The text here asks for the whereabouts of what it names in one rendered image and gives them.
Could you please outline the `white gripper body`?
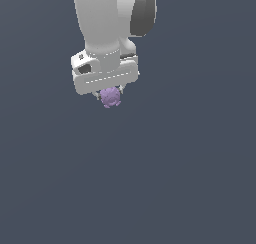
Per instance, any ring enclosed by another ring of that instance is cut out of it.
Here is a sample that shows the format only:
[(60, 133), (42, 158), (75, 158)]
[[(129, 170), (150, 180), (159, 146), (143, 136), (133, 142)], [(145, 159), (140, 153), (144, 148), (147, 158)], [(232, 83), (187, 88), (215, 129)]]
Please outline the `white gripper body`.
[(103, 73), (100, 61), (89, 57), (83, 50), (71, 57), (75, 90), (84, 95), (114, 86), (125, 86), (138, 79), (138, 56), (122, 55), (117, 69)]

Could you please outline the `small purple round toy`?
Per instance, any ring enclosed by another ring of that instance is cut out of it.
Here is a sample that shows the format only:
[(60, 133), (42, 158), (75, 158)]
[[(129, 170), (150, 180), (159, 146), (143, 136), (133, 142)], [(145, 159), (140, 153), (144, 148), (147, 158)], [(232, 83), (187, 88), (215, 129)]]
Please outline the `small purple round toy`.
[(116, 87), (101, 90), (100, 97), (105, 108), (118, 106), (121, 103), (120, 91)]

